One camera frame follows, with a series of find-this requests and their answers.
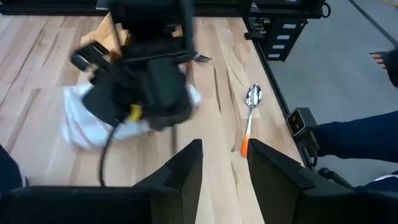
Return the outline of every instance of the metal spoon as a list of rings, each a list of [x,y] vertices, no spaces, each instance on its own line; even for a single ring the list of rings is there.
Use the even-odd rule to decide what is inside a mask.
[[[262,91],[260,86],[258,84],[250,86],[248,94],[246,95],[246,104],[250,108],[250,115],[248,121],[248,128],[246,130],[246,135],[244,136],[242,150],[241,150],[241,153],[244,157],[248,156],[248,143],[250,138],[252,112],[254,108],[259,106],[261,97],[262,97]]]

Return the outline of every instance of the wooden table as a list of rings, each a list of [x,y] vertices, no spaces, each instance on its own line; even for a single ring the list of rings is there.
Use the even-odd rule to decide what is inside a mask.
[[[60,134],[65,119],[62,86],[87,82],[68,61],[80,37],[100,17],[0,16],[0,143],[32,185],[98,185],[98,151],[73,150]],[[300,161],[277,99],[241,18],[197,18],[196,45],[211,57],[193,65],[202,94],[199,110],[178,126],[182,149],[203,140],[203,183],[197,223],[263,223],[247,160],[240,154],[250,85],[263,99],[254,110],[252,137]],[[132,185],[172,157],[170,130],[115,142],[106,160],[106,183]]]

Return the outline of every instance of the gray floor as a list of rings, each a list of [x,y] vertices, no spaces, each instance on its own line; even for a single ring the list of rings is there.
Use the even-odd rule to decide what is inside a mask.
[[[383,4],[360,1],[368,8],[372,2]],[[286,62],[270,62],[288,107],[309,107],[319,124],[398,110],[398,91],[369,55],[390,50],[392,44],[347,0],[328,2],[331,16],[309,21]],[[380,8],[377,13],[384,14]],[[398,10],[392,9],[398,18]],[[353,185],[398,170],[398,164],[333,156],[321,158],[318,166],[329,167]]]

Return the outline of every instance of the wooden tabletop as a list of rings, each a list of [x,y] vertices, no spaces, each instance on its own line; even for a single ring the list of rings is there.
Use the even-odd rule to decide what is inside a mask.
[[[100,17],[0,16],[0,144],[32,185],[98,185],[98,151],[73,150],[60,134],[65,119],[62,86],[87,82],[68,61],[80,38]],[[300,161],[267,75],[241,18],[197,18],[197,50],[213,60],[193,64],[191,81],[203,101],[178,125],[178,146],[203,140],[203,183],[197,223],[263,223],[247,160],[240,154],[250,85],[262,88],[252,138]],[[106,160],[106,183],[135,184],[169,160],[171,133],[115,142]]]

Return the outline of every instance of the person's arm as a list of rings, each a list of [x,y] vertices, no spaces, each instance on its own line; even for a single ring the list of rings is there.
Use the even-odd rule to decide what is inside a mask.
[[[321,124],[314,133],[320,146],[319,156],[398,162],[398,111]]]

